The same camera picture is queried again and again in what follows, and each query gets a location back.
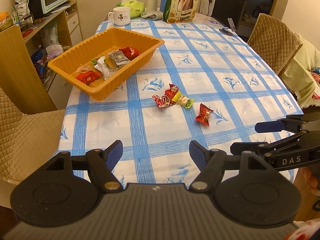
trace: brown quilted cushion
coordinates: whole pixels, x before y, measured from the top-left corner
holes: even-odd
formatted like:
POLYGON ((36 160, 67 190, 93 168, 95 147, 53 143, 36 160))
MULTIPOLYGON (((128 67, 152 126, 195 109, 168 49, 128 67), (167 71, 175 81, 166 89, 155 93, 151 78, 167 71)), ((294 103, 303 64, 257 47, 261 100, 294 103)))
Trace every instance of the brown quilted cushion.
POLYGON ((0 178, 18 184, 58 149, 65 110, 23 114, 0 88, 0 178))
POLYGON ((263 13, 259 14, 248 44, 279 77, 302 46, 287 25, 263 13))

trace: tablecloth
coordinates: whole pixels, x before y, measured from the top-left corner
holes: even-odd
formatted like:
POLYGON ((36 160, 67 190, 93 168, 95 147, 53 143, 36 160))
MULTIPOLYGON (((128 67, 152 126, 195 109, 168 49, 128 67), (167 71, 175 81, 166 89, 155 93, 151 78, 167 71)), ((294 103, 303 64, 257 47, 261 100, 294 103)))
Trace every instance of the tablecloth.
MULTIPOLYGON (((102 102, 73 88, 59 151, 84 155, 90 149, 105 149, 119 139, 124 153, 113 173, 124 186, 128 182, 183 182, 188 186, 199 174, 188 152, 191 140, 230 154, 233 142, 270 143, 290 136, 286 131, 255 132, 257 122, 302 111, 261 57, 235 33, 224 35, 211 23, 170 25, 135 19, 124 26, 161 38, 165 44, 102 102), (190 109, 180 105, 157 107, 151 96, 162 96, 169 83, 194 98, 190 109), (200 103, 214 110, 210 127, 195 121, 200 103)), ((112 22, 103 22, 97 33, 112 26, 112 22)), ((86 171, 74 173, 88 179, 86 171)), ((226 171, 224 179, 236 174, 226 171)), ((282 174, 293 181, 293 170, 282 174)))

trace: chair backrest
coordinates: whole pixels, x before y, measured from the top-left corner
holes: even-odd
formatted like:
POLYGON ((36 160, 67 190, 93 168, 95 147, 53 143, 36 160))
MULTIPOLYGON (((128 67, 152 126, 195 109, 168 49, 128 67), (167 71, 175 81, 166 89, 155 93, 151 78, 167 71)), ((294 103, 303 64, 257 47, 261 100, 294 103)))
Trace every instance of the chair backrest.
POLYGON ((248 44, 279 77, 302 46, 287 25, 263 13, 258 16, 248 44))
POLYGON ((23 113, 0 88, 0 179, 7 181, 9 154, 14 147, 14 133, 23 113))

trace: gray ribbed panel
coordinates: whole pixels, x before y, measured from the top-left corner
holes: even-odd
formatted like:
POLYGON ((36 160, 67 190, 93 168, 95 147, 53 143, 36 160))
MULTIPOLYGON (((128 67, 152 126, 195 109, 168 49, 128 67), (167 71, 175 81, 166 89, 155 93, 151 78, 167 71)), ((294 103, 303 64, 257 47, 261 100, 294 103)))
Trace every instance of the gray ribbed panel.
POLYGON ((241 226, 221 215, 207 195, 188 192, 182 184, 130 184, 122 193, 105 195, 76 223, 46 229, 20 223, 4 240, 283 240, 293 230, 292 224, 241 226))

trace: white snack package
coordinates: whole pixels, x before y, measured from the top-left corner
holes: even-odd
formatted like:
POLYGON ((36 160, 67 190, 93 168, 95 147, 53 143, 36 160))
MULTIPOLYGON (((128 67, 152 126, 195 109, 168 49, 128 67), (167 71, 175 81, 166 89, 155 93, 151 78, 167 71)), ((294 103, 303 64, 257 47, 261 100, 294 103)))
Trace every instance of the white snack package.
POLYGON ((102 56, 97 60, 97 64, 94 66, 96 69, 98 69, 102 73, 104 80, 110 77, 113 72, 113 69, 111 69, 109 66, 106 66, 104 62, 105 59, 106 57, 102 56))

